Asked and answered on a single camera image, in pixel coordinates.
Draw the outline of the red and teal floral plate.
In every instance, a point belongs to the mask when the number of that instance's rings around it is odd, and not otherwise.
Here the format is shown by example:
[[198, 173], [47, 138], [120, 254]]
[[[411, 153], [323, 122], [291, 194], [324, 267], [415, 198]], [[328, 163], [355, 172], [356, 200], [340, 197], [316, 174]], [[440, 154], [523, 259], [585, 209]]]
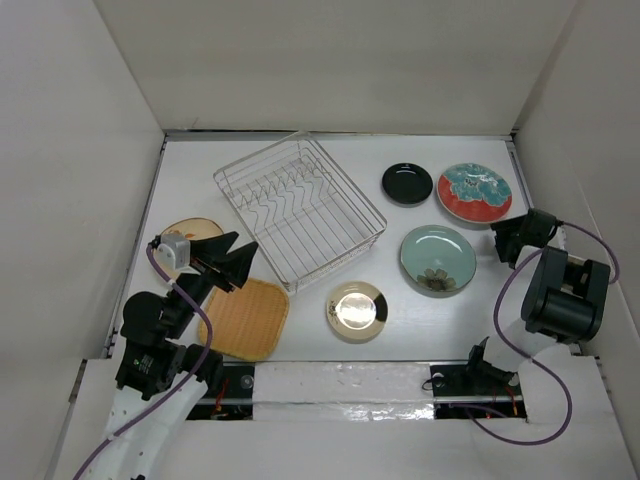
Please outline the red and teal floral plate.
[[453, 216], [475, 224], [490, 224], [510, 210], [513, 193], [508, 182], [492, 169], [477, 163], [447, 168], [438, 178], [437, 196]]

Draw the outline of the small black plate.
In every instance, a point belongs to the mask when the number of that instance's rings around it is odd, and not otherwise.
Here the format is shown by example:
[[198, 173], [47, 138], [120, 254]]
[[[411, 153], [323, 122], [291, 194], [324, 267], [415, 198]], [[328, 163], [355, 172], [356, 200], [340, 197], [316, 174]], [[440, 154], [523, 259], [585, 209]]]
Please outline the small black plate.
[[381, 186], [390, 200], [410, 206], [426, 201], [433, 191], [434, 183], [431, 175], [421, 166], [398, 163], [385, 170]]

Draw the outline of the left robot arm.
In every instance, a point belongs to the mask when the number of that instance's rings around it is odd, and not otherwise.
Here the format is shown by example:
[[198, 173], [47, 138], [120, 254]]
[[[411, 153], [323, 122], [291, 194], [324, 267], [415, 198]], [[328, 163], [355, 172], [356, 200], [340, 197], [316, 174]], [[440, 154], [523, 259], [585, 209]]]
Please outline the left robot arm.
[[238, 237], [166, 233], [147, 244], [167, 291], [141, 291], [125, 302], [119, 331], [125, 347], [108, 421], [75, 478], [154, 478], [189, 413], [220, 390], [223, 357], [210, 347], [213, 325], [202, 304], [214, 290], [229, 293], [247, 282], [258, 244], [235, 248]]

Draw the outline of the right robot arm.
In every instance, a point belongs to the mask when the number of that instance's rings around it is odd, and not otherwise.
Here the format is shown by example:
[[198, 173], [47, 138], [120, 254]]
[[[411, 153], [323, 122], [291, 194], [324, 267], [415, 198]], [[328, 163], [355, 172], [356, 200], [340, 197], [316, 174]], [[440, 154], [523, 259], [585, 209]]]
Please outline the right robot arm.
[[[552, 247], [562, 227], [576, 229], [604, 247], [611, 264], [581, 259]], [[493, 308], [495, 334], [472, 348], [462, 368], [462, 381], [474, 393], [484, 393], [497, 382], [513, 380], [520, 365], [529, 361], [549, 374], [560, 386], [567, 410], [560, 429], [566, 430], [573, 414], [573, 400], [558, 374], [535, 356], [559, 344], [588, 342], [598, 333], [604, 315], [608, 287], [619, 279], [620, 266], [611, 247], [597, 235], [543, 210], [531, 208], [522, 216], [494, 222], [499, 260], [513, 272], [501, 288]], [[499, 324], [500, 307], [515, 278], [532, 261], [537, 265], [525, 293], [519, 319], [508, 332]]]

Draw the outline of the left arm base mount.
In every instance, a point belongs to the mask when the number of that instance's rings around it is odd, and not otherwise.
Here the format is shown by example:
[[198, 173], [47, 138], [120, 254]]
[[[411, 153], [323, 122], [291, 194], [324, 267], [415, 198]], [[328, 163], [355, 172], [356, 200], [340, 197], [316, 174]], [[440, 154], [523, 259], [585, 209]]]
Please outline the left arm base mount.
[[255, 365], [230, 362], [224, 364], [222, 379], [188, 414], [191, 421], [242, 421], [253, 418]]

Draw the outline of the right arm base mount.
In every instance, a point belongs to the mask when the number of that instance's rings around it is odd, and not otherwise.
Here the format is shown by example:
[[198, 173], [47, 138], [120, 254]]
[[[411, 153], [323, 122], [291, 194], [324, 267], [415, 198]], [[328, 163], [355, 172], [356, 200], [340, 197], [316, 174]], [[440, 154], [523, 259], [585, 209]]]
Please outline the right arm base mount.
[[484, 358], [484, 339], [471, 348], [465, 363], [429, 366], [421, 389], [433, 396], [437, 419], [522, 418], [526, 408], [516, 373], [496, 368]]

